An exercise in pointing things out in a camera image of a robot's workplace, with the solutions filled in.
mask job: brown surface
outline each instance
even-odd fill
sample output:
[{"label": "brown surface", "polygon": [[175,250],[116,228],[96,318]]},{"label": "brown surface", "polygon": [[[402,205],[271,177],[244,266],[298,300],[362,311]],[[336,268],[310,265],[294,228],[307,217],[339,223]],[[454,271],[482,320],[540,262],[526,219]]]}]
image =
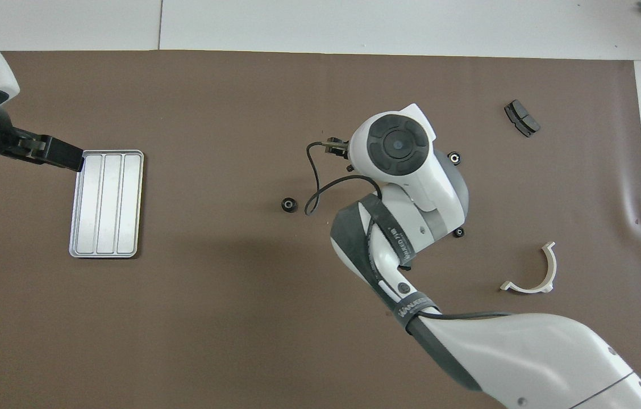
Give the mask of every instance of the brown surface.
[{"label": "brown surface", "polygon": [[[0,158],[0,407],[500,407],[443,373],[337,260],[305,145],[411,102],[463,156],[463,239],[408,274],[447,312],[540,311],[641,375],[641,136],[633,64],[239,52],[7,53],[14,124],[146,155],[140,253],[68,254],[74,174]],[[542,125],[523,137],[518,98]],[[324,182],[344,174],[320,155]],[[547,295],[539,249],[557,242]]]}]

